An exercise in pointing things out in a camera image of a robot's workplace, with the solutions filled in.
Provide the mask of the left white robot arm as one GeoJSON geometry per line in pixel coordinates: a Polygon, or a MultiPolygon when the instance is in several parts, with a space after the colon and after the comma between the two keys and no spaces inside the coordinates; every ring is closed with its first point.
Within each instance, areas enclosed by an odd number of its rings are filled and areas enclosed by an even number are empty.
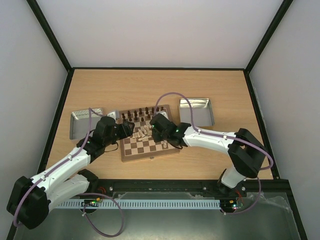
{"type": "Polygon", "coordinates": [[[103,116],[95,129],[89,130],[58,163],[33,177],[20,177],[6,207],[13,215],[13,224],[34,229],[62,202],[83,193],[93,194],[99,179],[85,167],[104,154],[109,145],[132,136],[134,128],[133,122],[118,124],[114,118],[103,116]]]}

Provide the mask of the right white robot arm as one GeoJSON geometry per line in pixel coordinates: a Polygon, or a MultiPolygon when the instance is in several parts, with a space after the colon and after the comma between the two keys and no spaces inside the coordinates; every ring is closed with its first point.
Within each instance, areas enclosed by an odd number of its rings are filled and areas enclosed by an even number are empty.
{"type": "Polygon", "coordinates": [[[266,157],[264,146],[245,128],[237,132],[218,132],[181,122],[175,125],[158,113],[150,121],[153,140],[166,141],[175,148],[200,147],[228,155],[232,167],[225,169],[217,183],[218,191],[229,196],[243,180],[255,179],[266,157]]]}

